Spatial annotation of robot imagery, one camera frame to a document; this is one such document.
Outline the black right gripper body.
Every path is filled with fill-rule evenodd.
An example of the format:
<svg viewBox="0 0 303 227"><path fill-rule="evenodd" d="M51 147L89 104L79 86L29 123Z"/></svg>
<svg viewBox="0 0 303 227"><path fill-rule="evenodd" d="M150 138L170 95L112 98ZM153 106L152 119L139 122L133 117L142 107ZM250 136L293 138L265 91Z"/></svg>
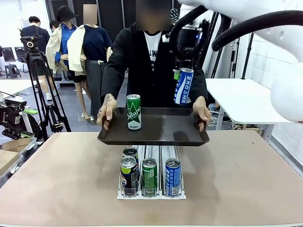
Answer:
<svg viewBox="0 0 303 227"><path fill-rule="evenodd" d="M202 36L202 29L181 29L178 34L178 49L182 52L190 52L196 48L198 45L200 38ZM198 60L199 54L193 57L191 60ZM181 65L189 65L190 62L183 63L181 59L176 58L176 60L181 61Z"/></svg>

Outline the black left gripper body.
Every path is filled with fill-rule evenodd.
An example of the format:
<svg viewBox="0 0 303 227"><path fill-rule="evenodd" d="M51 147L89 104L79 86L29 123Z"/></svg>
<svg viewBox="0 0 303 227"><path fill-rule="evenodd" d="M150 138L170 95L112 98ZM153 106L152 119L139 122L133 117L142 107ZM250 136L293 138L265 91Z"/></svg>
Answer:
<svg viewBox="0 0 303 227"><path fill-rule="evenodd" d="M21 107L11 107L6 105L0 106L0 124L4 127L3 132L22 132L23 128L20 125Z"/></svg>

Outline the person's right hand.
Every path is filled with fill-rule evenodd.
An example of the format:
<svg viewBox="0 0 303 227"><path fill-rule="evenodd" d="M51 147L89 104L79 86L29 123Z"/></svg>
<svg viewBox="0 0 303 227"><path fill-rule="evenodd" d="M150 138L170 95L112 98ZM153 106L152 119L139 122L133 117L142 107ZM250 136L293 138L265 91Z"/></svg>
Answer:
<svg viewBox="0 0 303 227"><path fill-rule="evenodd" d="M108 130L109 123L113 117L113 111L117 108L117 101L112 94L106 94L104 103L97 114L97 124Z"/></svg>

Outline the person's left hand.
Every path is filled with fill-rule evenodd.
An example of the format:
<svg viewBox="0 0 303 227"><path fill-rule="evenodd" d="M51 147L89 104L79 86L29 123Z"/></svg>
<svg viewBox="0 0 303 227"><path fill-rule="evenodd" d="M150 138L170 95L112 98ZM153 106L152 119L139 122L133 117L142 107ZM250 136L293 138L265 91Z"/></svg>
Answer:
<svg viewBox="0 0 303 227"><path fill-rule="evenodd" d="M196 114L199 115L200 119L202 120L202 123L199 123L198 126L199 131L203 131L205 128L204 123L208 125L212 117L210 111L206 107L206 101L203 96L199 96L193 103L193 110Z"/></svg>

